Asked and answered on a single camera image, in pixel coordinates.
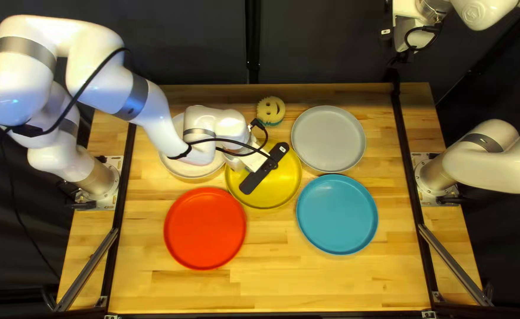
smiley face sponge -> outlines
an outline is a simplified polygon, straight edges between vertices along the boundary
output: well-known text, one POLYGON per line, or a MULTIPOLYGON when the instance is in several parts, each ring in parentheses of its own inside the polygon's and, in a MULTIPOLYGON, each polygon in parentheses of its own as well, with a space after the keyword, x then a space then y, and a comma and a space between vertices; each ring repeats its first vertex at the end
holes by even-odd
POLYGON ((256 118, 265 126, 278 125, 284 120, 284 114, 284 101, 278 97, 264 98, 256 106, 256 118))

white plate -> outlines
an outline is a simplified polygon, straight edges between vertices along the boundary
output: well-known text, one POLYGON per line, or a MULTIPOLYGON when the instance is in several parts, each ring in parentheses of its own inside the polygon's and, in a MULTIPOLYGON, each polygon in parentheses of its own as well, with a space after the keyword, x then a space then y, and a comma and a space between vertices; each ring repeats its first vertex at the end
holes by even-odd
POLYGON ((360 161, 366 136, 355 116, 342 108, 321 105, 303 112, 293 123, 292 145, 309 167, 341 172, 360 161))
MULTIPOLYGON (((183 138, 184 131, 184 114, 178 114, 173 119, 173 126, 176 128, 177 135, 183 138)), ((205 166, 197 166, 178 161, 177 159, 169 159, 164 153, 158 152, 162 164, 173 175, 182 178, 203 178, 213 174, 221 168, 224 164, 223 155, 221 152, 215 152, 213 162, 205 166)))

red plate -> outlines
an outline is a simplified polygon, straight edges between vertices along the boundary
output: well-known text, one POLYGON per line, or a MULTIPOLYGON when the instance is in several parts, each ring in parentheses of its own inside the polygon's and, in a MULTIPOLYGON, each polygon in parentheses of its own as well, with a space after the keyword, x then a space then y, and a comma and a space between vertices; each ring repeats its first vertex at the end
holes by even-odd
POLYGON ((228 263, 240 250, 246 215, 228 192, 205 187, 181 195, 165 217, 164 240, 171 256, 194 270, 228 263))

blue plate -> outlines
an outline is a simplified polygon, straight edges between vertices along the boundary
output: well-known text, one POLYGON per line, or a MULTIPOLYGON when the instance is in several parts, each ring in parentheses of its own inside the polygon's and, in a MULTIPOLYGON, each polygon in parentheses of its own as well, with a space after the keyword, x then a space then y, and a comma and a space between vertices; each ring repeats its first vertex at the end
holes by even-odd
POLYGON ((376 203, 364 186, 337 174, 312 180, 297 200, 297 222, 320 250, 349 255, 366 247, 376 234, 376 203))

wooden table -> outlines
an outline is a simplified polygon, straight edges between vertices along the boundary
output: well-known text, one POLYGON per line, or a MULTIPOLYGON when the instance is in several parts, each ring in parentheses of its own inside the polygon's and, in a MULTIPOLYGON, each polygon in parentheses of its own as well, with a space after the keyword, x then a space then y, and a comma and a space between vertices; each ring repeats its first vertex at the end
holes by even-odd
MULTIPOLYGON (((268 127, 271 138, 290 143, 294 120, 309 107, 343 107, 367 136, 363 159, 344 172, 362 183, 378 207, 378 230, 364 250, 346 257, 324 254, 302 236, 295 201, 276 211, 245 207, 248 229, 238 255, 213 271, 176 263, 163 242, 163 223, 173 201, 197 187, 225 189, 224 174, 200 184, 181 182, 160 163, 144 130, 136 130, 125 214, 109 312, 214 313, 420 310, 430 306, 389 93, 391 85, 276 84, 163 86, 171 114, 194 104, 234 108, 248 121, 260 99, 276 95, 287 106, 284 122, 268 127)), ((414 152, 441 152, 444 143, 427 83, 405 83, 400 97, 414 152)), ((97 112, 89 151, 120 155, 127 124, 97 112)), ((320 175, 305 170, 302 187, 320 175)), ((426 226, 477 284, 478 271, 459 207, 424 208, 426 226)), ((75 212, 58 297, 75 279, 112 224, 113 212, 75 212)), ((440 293, 473 303, 432 251, 440 293)), ((73 308, 100 296, 101 262, 73 308)))

